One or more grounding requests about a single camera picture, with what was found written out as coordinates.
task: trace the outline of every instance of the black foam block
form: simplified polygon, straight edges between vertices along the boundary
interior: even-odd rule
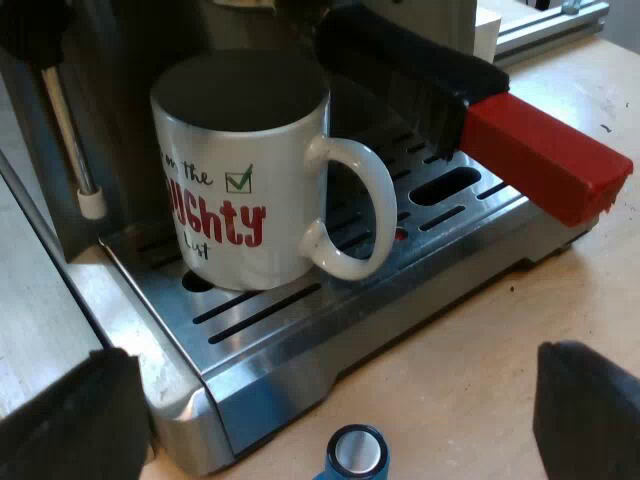
[[[95,352],[0,422],[0,480],[137,480],[148,442],[138,359]]]
[[[550,480],[640,478],[640,381],[578,342],[538,350],[533,430]]]

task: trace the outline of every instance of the mug handle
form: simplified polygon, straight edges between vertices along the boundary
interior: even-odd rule
[[[329,160],[353,170],[373,200],[376,241],[368,260],[350,257],[338,250],[329,238],[322,219],[316,219],[300,242],[300,253],[331,275],[343,280],[360,280],[375,272],[386,260],[395,239],[398,207],[393,182],[380,157],[367,146],[343,138],[316,136],[305,152],[305,170],[317,175]]]

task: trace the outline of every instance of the white box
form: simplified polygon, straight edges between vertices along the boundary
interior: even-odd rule
[[[476,10],[476,40],[473,49],[473,54],[476,57],[493,63],[501,21],[502,15],[478,7]]]

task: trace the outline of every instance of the white mug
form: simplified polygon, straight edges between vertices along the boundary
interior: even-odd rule
[[[232,290],[266,290],[314,264],[358,280],[387,258],[397,220],[389,172],[352,140],[328,137],[322,69],[296,54],[217,51],[164,73],[151,105],[183,258]],[[327,164],[338,161],[373,200],[371,257],[336,248],[324,224]]]

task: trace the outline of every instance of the red handle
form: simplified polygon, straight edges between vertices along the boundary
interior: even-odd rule
[[[567,226],[608,210],[633,163],[509,93],[471,106],[460,149]]]

